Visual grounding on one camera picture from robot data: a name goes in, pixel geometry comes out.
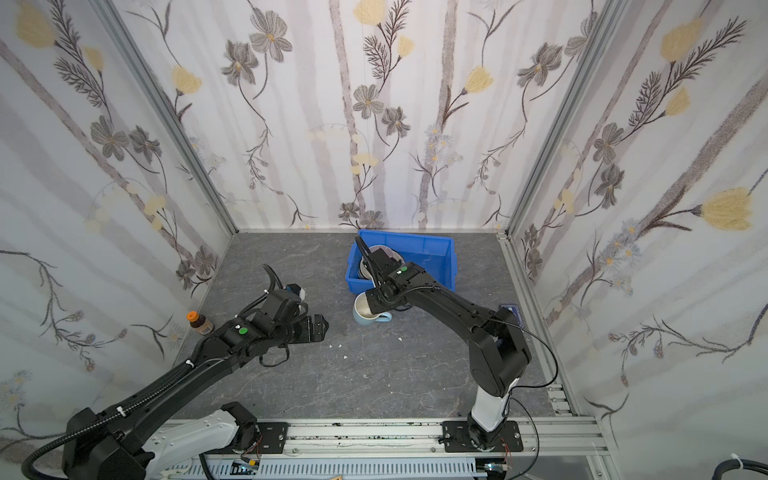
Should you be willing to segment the purple bowl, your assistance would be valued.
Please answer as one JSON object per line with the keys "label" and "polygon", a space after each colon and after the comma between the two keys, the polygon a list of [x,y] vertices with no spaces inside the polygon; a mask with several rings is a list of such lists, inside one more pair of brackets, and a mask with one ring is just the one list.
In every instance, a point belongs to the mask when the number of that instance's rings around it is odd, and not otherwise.
{"label": "purple bowl", "polygon": [[[375,253],[377,251],[382,251],[382,252],[386,253],[390,258],[393,258],[393,259],[397,260],[400,263],[404,262],[404,258],[398,252],[396,252],[395,250],[391,249],[390,247],[388,247],[386,245],[373,245],[373,246],[370,246],[369,249],[370,249],[370,251],[372,253]],[[363,259],[361,259],[360,262],[359,262],[358,271],[359,271],[359,274],[360,274],[360,276],[362,278],[367,279],[367,280],[372,280],[373,279],[373,276],[369,272],[368,267],[366,266],[366,263],[365,263],[365,261]]]}

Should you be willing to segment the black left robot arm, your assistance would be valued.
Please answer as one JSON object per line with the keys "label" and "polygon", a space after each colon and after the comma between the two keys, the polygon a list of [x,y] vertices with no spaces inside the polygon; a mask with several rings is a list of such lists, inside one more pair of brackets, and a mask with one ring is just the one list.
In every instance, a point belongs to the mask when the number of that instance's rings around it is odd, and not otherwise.
{"label": "black left robot arm", "polygon": [[69,479],[145,478],[159,458],[146,443],[179,410],[271,348],[319,343],[328,329],[328,321],[311,314],[294,291],[268,293],[252,312],[201,338],[187,360],[138,393],[98,414],[86,408],[70,419],[68,433],[88,431],[64,445],[63,473]]}

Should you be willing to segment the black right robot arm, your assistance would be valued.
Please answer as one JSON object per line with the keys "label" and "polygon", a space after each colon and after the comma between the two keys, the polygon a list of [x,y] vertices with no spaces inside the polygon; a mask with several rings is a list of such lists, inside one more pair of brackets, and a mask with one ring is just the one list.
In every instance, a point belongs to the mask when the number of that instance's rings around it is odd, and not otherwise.
{"label": "black right robot arm", "polygon": [[360,323],[391,317],[410,305],[447,326],[467,345],[471,375],[478,386],[467,416],[468,443],[488,451],[496,446],[506,423],[511,392],[525,373],[531,353],[512,313],[464,299],[435,280],[424,268],[403,262],[384,250],[361,247],[373,287],[358,295],[353,312]]}

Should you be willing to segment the light blue mug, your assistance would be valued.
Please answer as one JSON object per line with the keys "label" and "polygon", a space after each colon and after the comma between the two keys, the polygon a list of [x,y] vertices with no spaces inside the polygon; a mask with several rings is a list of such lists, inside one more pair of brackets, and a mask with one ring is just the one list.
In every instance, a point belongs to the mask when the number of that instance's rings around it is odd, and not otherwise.
{"label": "light blue mug", "polygon": [[355,298],[352,312],[355,322],[359,325],[367,326],[376,323],[387,323],[392,320],[392,314],[390,312],[374,314],[370,309],[365,293],[360,293]]}

